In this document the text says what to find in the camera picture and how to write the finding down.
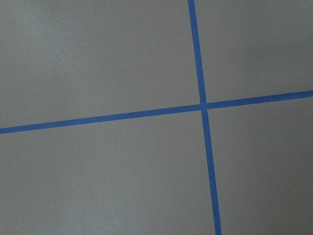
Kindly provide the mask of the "brown paper table cover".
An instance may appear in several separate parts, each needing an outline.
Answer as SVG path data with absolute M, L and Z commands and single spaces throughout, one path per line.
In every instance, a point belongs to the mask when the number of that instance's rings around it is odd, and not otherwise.
M 3 235 L 310 235 L 310 0 L 3 0 Z

